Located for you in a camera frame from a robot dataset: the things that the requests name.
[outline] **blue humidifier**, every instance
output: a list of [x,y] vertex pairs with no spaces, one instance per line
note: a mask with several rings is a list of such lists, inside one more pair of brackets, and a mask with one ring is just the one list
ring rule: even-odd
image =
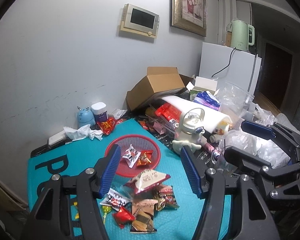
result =
[[89,110],[89,107],[81,110],[81,108],[78,106],[78,109],[79,109],[79,112],[78,112],[77,118],[78,118],[79,128],[86,124],[90,124],[91,126],[96,124],[93,113],[91,112],[91,110]]

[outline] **mesh basket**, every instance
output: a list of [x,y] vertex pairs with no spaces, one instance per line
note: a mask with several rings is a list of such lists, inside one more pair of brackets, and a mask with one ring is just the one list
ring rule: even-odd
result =
[[112,141],[112,143],[109,144],[109,146],[106,149],[105,156],[108,155],[111,147],[117,144],[120,146],[121,149],[121,156],[125,154],[125,151],[130,147],[130,144],[138,151],[141,152],[143,150],[153,150],[152,157],[151,157],[151,163],[145,166],[139,166],[137,167],[137,164],[135,164],[132,168],[129,168],[127,162],[125,159],[121,159],[119,162],[118,169],[116,171],[116,174],[132,178],[134,176],[137,176],[140,172],[142,172],[144,169],[154,169],[160,161],[161,158],[161,152],[158,147],[158,145],[151,140],[150,138],[138,135],[138,134],[129,134],[124,135],[116,140]]

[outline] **blue tissue package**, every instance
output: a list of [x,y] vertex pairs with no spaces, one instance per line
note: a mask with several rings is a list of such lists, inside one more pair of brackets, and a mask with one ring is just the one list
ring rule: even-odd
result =
[[209,91],[198,93],[194,102],[216,111],[219,111],[221,105],[221,103]]

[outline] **refrigerator door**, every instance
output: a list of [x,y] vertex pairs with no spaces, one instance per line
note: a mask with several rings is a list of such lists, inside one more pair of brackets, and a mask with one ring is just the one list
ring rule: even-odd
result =
[[[199,76],[211,79],[214,73],[229,64],[232,50],[233,48],[230,47],[203,42]],[[228,81],[253,94],[259,76],[260,63],[261,58],[257,57],[255,60],[255,55],[235,50],[229,67],[213,76],[213,79],[218,77],[217,89],[223,88],[224,82]]]

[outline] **brown door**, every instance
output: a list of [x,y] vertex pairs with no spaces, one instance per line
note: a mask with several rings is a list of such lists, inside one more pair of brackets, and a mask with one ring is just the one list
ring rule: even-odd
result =
[[259,91],[280,109],[287,90],[292,55],[278,47],[266,44]]

